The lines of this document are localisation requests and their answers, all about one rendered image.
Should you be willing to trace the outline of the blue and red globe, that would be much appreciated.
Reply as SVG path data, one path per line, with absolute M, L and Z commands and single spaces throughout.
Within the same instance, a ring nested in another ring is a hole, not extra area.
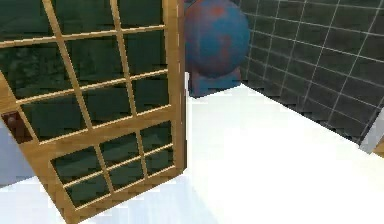
M 248 53 L 248 20 L 231 0 L 184 0 L 188 91 L 200 98 L 240 85 Z

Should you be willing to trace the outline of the wooden glass-paned room door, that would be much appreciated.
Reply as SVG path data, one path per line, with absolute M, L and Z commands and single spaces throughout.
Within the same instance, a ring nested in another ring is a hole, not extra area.
M 0 0 L 0 124 L 65 224 L 185 170 L 183 71 L 180 0 Z

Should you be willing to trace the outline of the dark brown door knob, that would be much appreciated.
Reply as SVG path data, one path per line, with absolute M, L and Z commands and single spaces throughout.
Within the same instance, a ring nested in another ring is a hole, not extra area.
M 18 144 L 32 140 L 32 136 L 18 111 L 3 113 L 1 118 Z

